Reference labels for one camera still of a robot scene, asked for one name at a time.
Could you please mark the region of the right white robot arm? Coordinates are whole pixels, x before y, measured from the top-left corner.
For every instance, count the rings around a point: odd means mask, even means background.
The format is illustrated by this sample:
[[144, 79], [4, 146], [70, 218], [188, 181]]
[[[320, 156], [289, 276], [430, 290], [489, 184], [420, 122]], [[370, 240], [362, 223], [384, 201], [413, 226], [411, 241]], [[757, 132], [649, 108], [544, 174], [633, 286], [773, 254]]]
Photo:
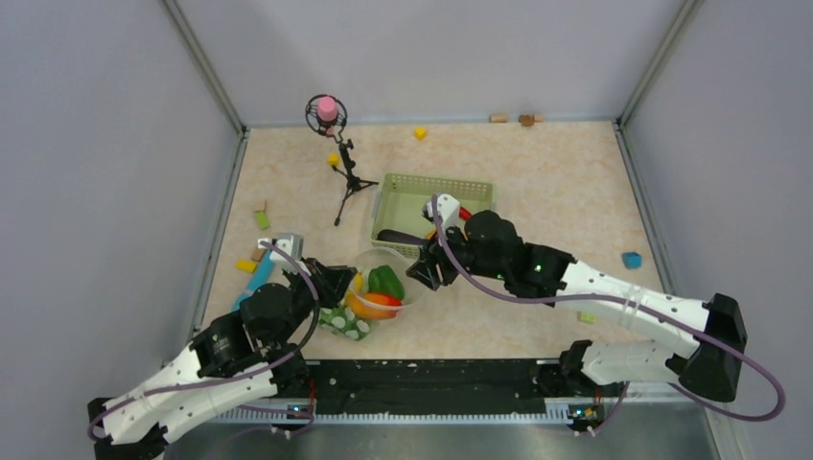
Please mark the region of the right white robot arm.
[[524, 241], [512, 222], [486, 210], [458, 222], [454, 208], [424, 219], [435, 233], [407, 275], [431, 290], [457, 277], [503, 302], [591, 314], [644, 335], [628, 343], [574, 342], [560, 356], [575, 395], [622, 381], [678, 383], [707, 400], [735, 400], [748, 341], [738, 302], [722, 293], [696, 300], [625, 282], [568, 252]]

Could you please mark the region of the clear zip top bag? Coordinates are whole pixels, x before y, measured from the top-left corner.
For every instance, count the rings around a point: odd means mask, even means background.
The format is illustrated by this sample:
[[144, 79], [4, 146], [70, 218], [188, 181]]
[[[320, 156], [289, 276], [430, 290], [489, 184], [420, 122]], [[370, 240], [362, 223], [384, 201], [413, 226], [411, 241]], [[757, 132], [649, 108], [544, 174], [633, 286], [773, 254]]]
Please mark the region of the clear zip top bag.
[[380, 323], [396, 319], [423, 295], [424, 286], [407, 276], [412, 264], [413, 260], [386, 247], [359, 254], [349, 287], [335, 307], [320, 310], [318, 326], [331, 334], [361, 341]]

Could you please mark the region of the purple toy eggplant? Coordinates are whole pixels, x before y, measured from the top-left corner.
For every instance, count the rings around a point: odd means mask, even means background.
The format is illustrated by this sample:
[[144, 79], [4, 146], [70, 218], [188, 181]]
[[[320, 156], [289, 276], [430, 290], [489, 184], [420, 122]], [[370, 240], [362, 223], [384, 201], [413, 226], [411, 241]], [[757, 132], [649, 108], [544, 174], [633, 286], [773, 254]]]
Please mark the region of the purple toy eggplant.
[[397, 230], [392, 230], [392, 229], [383, 229], [383, 230], [381, 230], [377, 234], [376, 240], [381, 241], [381, 242], [392, 242], [392, 243], [398, 243], [398, 244], [408, 244], [408, 245], [417, 245], [417, 246], [422, 245], [426, 241], [425, 238], [417, 237], [417, 236], [414, 236], [414, 235], [410, 235], [408, 233], [404, 233], [404, 232], [397, 231]]

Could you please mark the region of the green toy bell pepper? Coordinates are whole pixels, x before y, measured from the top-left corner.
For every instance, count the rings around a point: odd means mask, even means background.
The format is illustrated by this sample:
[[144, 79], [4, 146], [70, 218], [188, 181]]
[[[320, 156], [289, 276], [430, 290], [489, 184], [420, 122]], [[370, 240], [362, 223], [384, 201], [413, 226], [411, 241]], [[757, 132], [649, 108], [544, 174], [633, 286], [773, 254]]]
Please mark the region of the green toy bell pepper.
[[398, 278], [395, 270], [387, 264], [370, 270], [367, 285], [370, 292], [387, 294], [400, 301], [403, 301], [406, 297], [403, 283]]

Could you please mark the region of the green toy cabbage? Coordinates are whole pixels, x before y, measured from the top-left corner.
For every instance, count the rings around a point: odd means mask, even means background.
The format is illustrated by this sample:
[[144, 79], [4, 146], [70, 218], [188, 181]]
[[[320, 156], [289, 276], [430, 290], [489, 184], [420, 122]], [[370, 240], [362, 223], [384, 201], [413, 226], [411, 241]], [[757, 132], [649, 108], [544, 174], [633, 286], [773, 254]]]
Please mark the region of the green toy cabbage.
[[318, 326], [331, 334], [354, 341], [364, 340], [378, 326], [378, 320], [363, 319], [355, 315], [348, 307], [321, 309]]

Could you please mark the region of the red orange toy pepper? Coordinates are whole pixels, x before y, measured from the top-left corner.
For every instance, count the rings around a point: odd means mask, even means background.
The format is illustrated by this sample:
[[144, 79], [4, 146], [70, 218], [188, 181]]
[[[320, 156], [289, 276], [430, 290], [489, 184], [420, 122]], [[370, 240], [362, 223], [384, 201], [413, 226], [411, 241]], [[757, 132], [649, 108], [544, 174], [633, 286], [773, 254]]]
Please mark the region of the red orange toy pepper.
[[369, 320], [393, 319], [403, 306], [402, 301], [392, 296], [374, 292], [362, 296], [349, 292], [345, 296], [345, 303], [355, 316]]

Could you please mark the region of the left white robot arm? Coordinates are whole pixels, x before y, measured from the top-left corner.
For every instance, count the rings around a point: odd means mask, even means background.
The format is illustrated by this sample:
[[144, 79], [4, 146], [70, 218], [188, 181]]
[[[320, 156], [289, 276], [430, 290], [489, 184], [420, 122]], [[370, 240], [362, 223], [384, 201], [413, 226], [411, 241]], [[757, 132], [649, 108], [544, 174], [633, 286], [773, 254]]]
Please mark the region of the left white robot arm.
[[265, 283], [198, 333], [156, 374], [125, 395], [87, 406], [97, 459], [156, 459], [191, 429], [240, 405], [313, 391], [302, 355], [319, 315], [358, 275], [314, 258], [283, 284]]

